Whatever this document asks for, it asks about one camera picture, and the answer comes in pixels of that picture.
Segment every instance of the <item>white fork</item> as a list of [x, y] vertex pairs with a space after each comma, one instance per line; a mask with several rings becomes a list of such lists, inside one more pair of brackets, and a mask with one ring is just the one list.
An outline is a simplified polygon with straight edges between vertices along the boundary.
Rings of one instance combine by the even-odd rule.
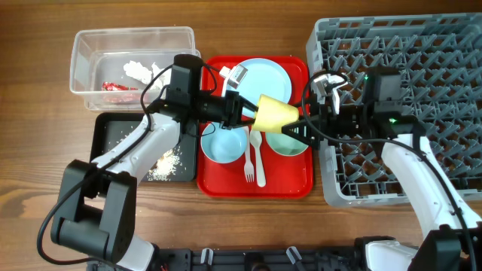
[[248, 144], [246, 145], [246, 149], [244, 151], [244, 156], [246, 158], [246, 163], [244, 164], [244, 176], [246, 177], [247, 182], [255, 181], [255, 167], [251, 162], [251, 144], [249, 143], [249, 128], [247, 126], [243, 127], [244, 132], [246, 133], [246, 138], [248, 139]]

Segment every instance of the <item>gray dish rack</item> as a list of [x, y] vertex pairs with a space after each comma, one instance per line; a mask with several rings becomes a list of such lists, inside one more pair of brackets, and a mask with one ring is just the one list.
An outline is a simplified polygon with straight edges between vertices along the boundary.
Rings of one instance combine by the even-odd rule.
[[[331, 69], [349, 76], [339, 93], [342, 106], [362, 103], [367, 68], [399, 68], [404, 113], [424, 123], [435, 156], [460, 195], [482, 199], [481, 28], [482, 14], [320, 19], [307, 42], [308, 67], [311, 75]], [[324, 141], [319, 158], [325, 199], [332, 206], [408, 202], [370, 145]]]

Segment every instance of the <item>yellow object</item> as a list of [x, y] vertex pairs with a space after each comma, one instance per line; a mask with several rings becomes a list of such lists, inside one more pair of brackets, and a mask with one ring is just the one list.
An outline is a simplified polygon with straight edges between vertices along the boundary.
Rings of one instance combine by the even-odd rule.
[[280, 102], [266, 95], [258, 101], [258, 112], [255, 113], [255, 124], [252, 129], [262, 132], [281, 133], [281, 127], [294, 123], [300, 113], [294, 106]]

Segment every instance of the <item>wooden surface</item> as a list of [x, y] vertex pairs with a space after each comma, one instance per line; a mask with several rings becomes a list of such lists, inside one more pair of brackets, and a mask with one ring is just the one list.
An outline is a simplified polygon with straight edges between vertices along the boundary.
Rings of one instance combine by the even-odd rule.
[[[53, 1], [0, 7], [0, 269], [79, 269], [44, 262], [38, 227], [56, 202], [66, 165], [87, 160], [96, 114], [69, 92], [75, 34], [82, 29], [190, 26], [204, 59], [216, 55], [293, 55], [317, 19], [482, 11], [481, 1]], [[350, 245], [357, 236], [390, 235], [419, 245], [409, 205], [336, 209], [316, 186], [302, 200], [210, 199], [191, 184], [142, 184], [136, 232], [161, 248], [285, 248]], [[482, 214], [482, 203], [470, 205]], [[79, 257], [52, 245], [53, 257]]]

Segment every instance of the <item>clear plastic container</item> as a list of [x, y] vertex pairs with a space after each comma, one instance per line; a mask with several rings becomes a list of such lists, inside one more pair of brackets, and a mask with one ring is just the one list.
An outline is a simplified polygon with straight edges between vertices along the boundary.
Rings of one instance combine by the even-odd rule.
[[[163, 69], [180, 53], [200, 56], [190, 27], [80, 31], [75, 36], [72, 51], [70, 90], [84, 97], [86, 108], [92, 111], [138, 111], [145, 85], [126, 76], [124, 65], [132, 60], [152, 70], [155, 62]], [[138, 90], [102, 91], [103, 82]], [[148, 91], [146, 104], [158, 94], [159, 90]]]

